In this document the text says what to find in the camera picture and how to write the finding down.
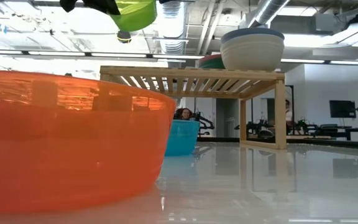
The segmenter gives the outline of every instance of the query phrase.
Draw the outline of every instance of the wooden shelf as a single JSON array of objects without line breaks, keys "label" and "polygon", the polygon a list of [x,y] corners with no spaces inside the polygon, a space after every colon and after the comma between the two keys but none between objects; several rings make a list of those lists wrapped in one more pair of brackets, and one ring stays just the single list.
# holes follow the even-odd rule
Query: wooden shelf
[{"label": "wooden shelf", "polygon": [[200,68],[102,66],[101,80],[172,97],[252,98],[274,88],[284,73]]},{"label": "wooden shelf", "polygon": [[[241,99],[241,144],[272,149],[287,148],[285,74],[282,72],[102,66],[100,74],[102,81],[157,91],[171,97]],[[261,144],[260,142],[247,141],[246,101],[273,89],[275,90],[276,143]]]}]

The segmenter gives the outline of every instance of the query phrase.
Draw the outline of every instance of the green object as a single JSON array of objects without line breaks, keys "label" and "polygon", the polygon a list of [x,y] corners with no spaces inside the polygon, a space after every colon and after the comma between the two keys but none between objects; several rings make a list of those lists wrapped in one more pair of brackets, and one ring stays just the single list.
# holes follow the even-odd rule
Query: green object
[{"label": "green object", "polygon": [[123,31],[137,31],[147,27],[157,17],[156,0],[116,1],[121,15],[109,16]]},{"label": "green object", "polygon": [[200,60],[198,64],[199,68],[216,68],[225,69],[221,57],[213,57],[212,59]]}]

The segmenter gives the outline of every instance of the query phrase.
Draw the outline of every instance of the orange bowl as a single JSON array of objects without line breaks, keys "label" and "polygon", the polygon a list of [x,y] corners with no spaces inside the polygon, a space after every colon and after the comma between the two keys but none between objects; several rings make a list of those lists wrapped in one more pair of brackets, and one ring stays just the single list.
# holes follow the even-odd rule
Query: orange bowl
[{"label": "orange bowl", "polygon": [[71,210],[151,188],[174,110],[148,90],[0,71],[0,213]]}]

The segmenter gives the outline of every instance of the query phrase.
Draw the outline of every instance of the television screen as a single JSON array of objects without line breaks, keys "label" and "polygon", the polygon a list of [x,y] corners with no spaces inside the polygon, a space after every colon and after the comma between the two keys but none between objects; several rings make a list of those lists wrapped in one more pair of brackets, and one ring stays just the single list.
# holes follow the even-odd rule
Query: television screen
[{"label": "television screen", "polygon": [[330,100],[329,110],[332,118],[356,118],[354,101]]}]

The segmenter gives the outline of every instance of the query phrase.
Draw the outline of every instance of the white bowl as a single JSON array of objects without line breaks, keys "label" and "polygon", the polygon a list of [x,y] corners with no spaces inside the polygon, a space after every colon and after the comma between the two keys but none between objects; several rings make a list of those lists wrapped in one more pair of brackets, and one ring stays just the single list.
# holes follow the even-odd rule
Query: white bowl
[{"label": "white bowl", "polygon": [[221,46],[223,64],[231,70],[274,71],[283,51],[284,40],[270,34],[243,35]]}]

